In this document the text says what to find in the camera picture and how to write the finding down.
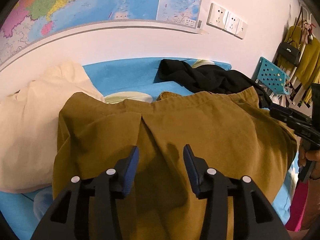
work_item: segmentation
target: brown pants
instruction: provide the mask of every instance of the brown pants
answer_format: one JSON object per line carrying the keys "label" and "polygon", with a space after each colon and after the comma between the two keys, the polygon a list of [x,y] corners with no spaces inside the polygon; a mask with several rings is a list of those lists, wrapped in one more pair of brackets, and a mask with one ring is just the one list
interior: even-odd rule
{"label": "brown pants", "polygon": [[137,145],[133,191],[117,202],[124,239],[199,239],[206,200],[196,199],[191,191],[182,157],[186,144],[225,176],[252,177],[270,202],[284,181],[296,141],[292,131],[258,103],[253,88],[232,95],[169,94],[151,104],[105,104],[76,93],[59,115],[54,197],[73,176],[98,176]]}

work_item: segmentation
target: teal plastic basket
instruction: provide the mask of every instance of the teal plastic basket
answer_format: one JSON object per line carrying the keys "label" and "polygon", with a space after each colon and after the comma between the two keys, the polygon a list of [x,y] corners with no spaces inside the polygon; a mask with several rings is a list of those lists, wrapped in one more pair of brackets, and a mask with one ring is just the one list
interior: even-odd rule
{"label": "teal plastic basket", "polygon": [[258,67],[260,67],[258,80],[277,95],[289,95],[290,92],[285,88],[285,82],[289,80],[289,76],[283,70],[264,57],[260,58]]}

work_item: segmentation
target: barcode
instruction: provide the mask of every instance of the barcode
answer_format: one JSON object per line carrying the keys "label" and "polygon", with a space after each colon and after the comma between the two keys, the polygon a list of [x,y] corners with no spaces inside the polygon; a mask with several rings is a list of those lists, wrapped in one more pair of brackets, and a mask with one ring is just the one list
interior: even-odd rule
{"label": "barcode", "polygon": [[197,28],[198,28],[198,29],[200,29],[201,23],[202,23],[202,21],[199,20],[199,21],[198,21],[198,25],[197,25]]}

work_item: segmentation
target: handbag strap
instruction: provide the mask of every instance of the handbag strap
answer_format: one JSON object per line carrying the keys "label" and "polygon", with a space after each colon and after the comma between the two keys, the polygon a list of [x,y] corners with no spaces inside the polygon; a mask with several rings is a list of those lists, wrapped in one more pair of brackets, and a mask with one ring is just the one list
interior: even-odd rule
{"label": "handbag strap", "polygon": [[[291,38],[297,28],[297,25],[298,25],[298,22],[299,22],[299,19],[300,19],[300,16],[301,16],[301,35],[300,35],[300,42],[299,42],[299,45],[296,43],[296,41],[292,41]],[[291,44],[292,42],[295,42],[297,44],[297,47],[298,49],[300,49],[300,45],[301,45],[301,41],[302,41],[302,27],[303,27],[303,7],[301,6],[301,9],[300,9],[300,13],[299,13],[299,17],[297,19],[297,23],[293,29],[293,32],[291,33],[291,36],[290,38],[288,39],[288,43]]]}

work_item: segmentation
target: power outlet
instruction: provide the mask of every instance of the power outlet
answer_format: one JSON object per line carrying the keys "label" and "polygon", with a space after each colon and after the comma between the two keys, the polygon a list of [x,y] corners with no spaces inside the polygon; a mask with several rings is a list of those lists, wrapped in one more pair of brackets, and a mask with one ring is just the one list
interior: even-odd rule
{"label": "power outlet", "polygon": [[236,34],[239,22],[240,22],[239,17],[234,13],[229,12],[224,30],[231,34]]}
{"label": "power outlet", "polygon": [[247,33],[248,27],[249,26],[247,23],[245,23],[243,20],[240,20],[235,36],[243,40]]}
{"label": "power outlet", "polygon": [[226,25],[228,13],[229,11],[225,8],[212,3],[207,24],[223,30]]}

